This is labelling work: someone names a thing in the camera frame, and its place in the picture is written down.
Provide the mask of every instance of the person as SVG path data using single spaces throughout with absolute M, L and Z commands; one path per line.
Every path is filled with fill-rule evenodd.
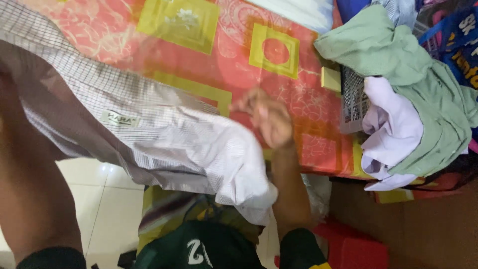
M 286 106 L 253 89 L 230 109 L 248 113 L 273 149 L 280 267 L 330 268 L 309 231 L 314 223 Z M 6 74 L 0 74 L 0 227 L 19 269 L 86 268 L 72 193 Z M 263 268 L 255 249 L 260 230 L 214 196 L 146 186 L 133 267 Z

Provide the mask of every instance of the shirt label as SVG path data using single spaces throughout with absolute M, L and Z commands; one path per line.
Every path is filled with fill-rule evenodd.
M 111 110 L 104 110 L 101 114 L 101 121 L 105 123 L 110 123 L 116 126 L 123 126 L 128 128 L 138 127 L 140 123 L 139 117 L 130 117 L 118 114 Z

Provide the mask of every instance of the tiled floor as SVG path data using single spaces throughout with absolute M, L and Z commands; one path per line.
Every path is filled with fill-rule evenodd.
M 141 220 L 143 186 L 133 183 L 123 168 L 95 159 L 79 158 L 57 163 L 76 204 L 81 242 L 87 266 L 118 268 L 118 256 L 136 248 Z M 277 226 L 272 217 L 257 248 L 263 265 L 274 266 L 279 254 Z M 0 233 L 0 266 L 14 268 L 13 256 Z

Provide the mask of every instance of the red plastic stool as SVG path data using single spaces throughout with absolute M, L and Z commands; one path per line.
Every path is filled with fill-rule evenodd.
M 333 218 L 312 231 L 328 240 L 328 263 L 332 269 L 386 269 L 389 265 L 387 247 Z

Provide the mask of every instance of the shirt sleeve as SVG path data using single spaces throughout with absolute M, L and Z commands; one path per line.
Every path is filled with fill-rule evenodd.
M 304 228 L 288 232 L 281 242 L 279 268 L 330 269 L 314 234 Z
M 49 247 L 32 253 L 17 265 L 17 269 L 86 269 L 83 254 L 71 247 Z

